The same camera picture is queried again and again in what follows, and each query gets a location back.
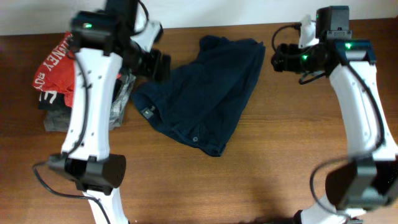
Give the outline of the navy blue shorts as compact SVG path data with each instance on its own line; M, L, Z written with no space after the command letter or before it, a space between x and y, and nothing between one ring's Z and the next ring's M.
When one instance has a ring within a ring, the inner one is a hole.
M266 47L254 39L207 35L197 58L147 82L131 98L158 132L211 157L220 157L261 74Z

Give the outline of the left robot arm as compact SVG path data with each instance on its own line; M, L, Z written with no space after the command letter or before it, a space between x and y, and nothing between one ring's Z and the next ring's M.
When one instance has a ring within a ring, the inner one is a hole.
M75 183L90 203L96 223L127 223L120 187L126 158L112 154L109 120L121 71L164 82L170 57L153 48L163 28L141 1L107 1L102 10L80 11L70 23L67 55L74 63L75 89L62 149L45 165Z

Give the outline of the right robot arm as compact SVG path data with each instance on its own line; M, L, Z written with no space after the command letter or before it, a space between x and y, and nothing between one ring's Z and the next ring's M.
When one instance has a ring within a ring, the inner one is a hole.
M348 6L319 9L292 25L297 44L274 45L271 64L304 85L329 79L343 116L347 154L325 179L325 195L284 223L361 223L361 216L397 200L397 144L387 125L369 40L353 39Z

